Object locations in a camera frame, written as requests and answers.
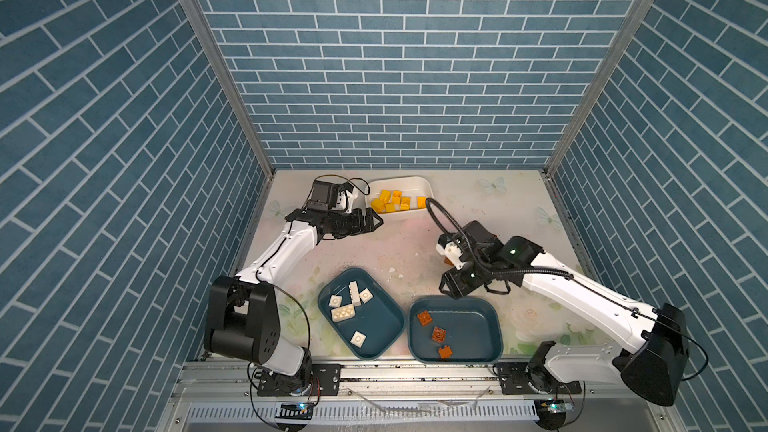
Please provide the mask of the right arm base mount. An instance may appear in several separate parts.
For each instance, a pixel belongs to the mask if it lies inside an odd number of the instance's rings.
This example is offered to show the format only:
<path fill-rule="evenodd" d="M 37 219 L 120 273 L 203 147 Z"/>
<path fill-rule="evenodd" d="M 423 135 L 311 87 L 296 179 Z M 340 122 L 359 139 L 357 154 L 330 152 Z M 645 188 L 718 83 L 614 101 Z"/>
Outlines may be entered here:
<path fill-rule="evenodd" d="M 498 362 L 491 368 L 497 377 L 504 395 L 555 395 L 563 393 L 567 397 L 582 392 L 578 381 L 564 383 L 557 381 L 542 366 L 532 366 L 526 362 Z"/>

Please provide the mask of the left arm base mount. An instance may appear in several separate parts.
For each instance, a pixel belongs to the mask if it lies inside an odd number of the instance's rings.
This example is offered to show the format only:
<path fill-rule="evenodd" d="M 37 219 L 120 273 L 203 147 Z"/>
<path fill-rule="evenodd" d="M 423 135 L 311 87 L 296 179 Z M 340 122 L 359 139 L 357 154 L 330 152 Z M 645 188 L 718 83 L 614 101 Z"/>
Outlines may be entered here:
<path fill-rule="evenodd" d="M 259 397 L 299 397 L 319 394 L 321 398 L 337 396 L 341 379 L 339 363 L 304 365 L 293 376 L 265 370 L 257 385 Z"/>

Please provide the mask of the white long lego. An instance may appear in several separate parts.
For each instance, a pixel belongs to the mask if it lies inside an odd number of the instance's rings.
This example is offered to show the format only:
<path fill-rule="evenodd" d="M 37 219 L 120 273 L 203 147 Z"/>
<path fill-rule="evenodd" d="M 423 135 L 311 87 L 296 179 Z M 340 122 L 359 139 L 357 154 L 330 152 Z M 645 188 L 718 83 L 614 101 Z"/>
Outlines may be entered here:
<path fill-rule="evenodd" d="M 361 305 L 360 292 L 356 281 L 351 281 L 348 285 L 351 303 L 358 307 Z"/>
<path fill-rule="evenodd" d="M 334 323 L 343 322 L 353 318 L 356 315 L 356 308 L 354 304 L 348 304 L 331 309 L 331 320 Z"/>

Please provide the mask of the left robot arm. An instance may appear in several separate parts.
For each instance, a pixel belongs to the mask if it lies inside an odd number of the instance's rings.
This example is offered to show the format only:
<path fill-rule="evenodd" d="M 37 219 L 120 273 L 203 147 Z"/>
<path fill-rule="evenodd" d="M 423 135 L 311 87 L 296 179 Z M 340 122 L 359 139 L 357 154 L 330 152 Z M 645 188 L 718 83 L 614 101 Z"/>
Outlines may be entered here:
<path fill-rule="evenodd" d="M 255 364 L 300 387 L 312 378 L 311 353 L 281 332 L 278 282 L 329 235 L 344 239 L 376 231 L 383 218 L 372 208 L 348 211 L 296 209 L 278 238 L 251 265 L 210 287 L 204 349 Z"/>

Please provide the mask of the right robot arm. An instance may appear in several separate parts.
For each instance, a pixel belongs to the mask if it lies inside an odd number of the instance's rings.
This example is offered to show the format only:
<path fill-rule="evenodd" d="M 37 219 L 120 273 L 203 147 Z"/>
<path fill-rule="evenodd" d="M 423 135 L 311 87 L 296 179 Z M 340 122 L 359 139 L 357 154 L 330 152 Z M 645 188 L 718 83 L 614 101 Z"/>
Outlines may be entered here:
<path fill-rule="evenodd" d="M 501 242 L 477 221 L 443 233 L 436 250 L 453 266 L 439 286 L 451 298 L 501 281 L 506 293 L 519 287 L 540 294 L 608 335 L 602 346 L 542 342 L 525 368 L 535 390 L 551 393 L 571 382 L 622 383 L 650 403 L 674 404 L 692 341 L 685 315 L 675 306 L 654 307 L 623 296 L 524 237 Z"/>

